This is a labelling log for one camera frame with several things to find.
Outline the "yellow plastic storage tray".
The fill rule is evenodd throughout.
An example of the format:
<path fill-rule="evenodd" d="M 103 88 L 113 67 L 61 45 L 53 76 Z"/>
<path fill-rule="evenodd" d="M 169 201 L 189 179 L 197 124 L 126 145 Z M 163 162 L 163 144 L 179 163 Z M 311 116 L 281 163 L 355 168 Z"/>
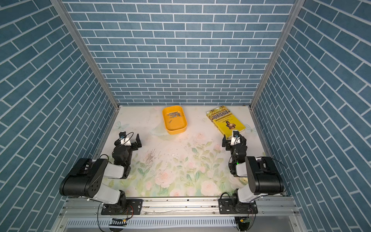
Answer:
<path fill-rule="evenodd" d="M 166 114 L 175 111 L 178 111 L 180 113 L 179 117 L 170 119 L 166 116 Z M 180 134 L 186 131 L 187 120 L 181 106 L 175 105 L 166 107 L 163 109 L 162 115 L 164 119 L 165 129 L 170 135 Z"/>

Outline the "pile of silver screws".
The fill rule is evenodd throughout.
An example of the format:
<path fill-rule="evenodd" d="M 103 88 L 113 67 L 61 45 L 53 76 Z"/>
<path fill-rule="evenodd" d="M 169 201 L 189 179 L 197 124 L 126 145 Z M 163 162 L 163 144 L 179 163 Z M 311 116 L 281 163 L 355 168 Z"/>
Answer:
<path fill-rule="evenodd" d="M 176 118 L 176 117 L 179 117 L 180 116 L 180 113 L 178 111 L 175 111 L 175 112 L 170 112 L 168 114 L 166 114 L 166 116 L 170 119 L 172 118 Z"/>

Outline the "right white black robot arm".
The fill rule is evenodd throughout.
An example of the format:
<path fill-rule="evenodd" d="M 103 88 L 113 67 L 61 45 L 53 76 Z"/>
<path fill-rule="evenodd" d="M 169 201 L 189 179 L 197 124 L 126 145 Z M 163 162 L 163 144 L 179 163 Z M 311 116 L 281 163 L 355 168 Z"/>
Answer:
<path fill-rule="evenodd" d="M 273 158 L 247 156 L 246 139 L 237 130 L 233 131 L 231 139 L 223 137 L 222 147 L 231 152 L 230 173 L 234 177 L 246 177 L 248 183 L 237 188 L 231 197 L 220 196 L 220 214 L 256 215 L 256 199 L 284 192 L 284 182 Z"/>

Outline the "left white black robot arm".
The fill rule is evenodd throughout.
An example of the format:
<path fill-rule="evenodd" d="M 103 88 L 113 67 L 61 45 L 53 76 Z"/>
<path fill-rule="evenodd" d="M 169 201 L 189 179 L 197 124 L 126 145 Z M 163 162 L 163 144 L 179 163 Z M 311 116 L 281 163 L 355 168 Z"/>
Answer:
<path fill-rule="evenodd" d="M 120 132 L 115 141 L 112 157 L 101 155 L 98 159 L 80 158 L 60 185 L 60 194 L 68 197 L 83 197 L 102 203 L 99 215 L 139 215 L 143 200 L 128 200 L 122 190 L 103 184 L 103 179 L 126 179 L 131 170 L 132 153 L 142 147 L 140 136 L 130 139 L 133 132 Z"/>

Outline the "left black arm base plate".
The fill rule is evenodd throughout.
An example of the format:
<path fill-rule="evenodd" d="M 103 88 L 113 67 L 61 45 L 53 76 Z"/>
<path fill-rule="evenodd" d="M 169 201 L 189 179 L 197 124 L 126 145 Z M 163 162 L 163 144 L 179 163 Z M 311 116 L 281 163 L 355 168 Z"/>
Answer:
<path fill-rule="evenodd" d="M 143 199 L 119 200 L 117 204 L 104 204 L 101 215 L 139 215 L 143 206 Z"/>

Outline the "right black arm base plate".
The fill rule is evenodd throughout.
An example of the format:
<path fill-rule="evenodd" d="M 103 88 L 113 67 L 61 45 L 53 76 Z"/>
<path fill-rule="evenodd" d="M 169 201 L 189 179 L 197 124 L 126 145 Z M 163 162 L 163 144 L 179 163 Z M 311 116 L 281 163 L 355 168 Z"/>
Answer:
<path fill-rule="evenodd" d="M 257 214 L 258 208 L 255 203 L 240 203 L 233 201 L 230 198 L 219 198 L 219 213 L 220 214 Z"/>

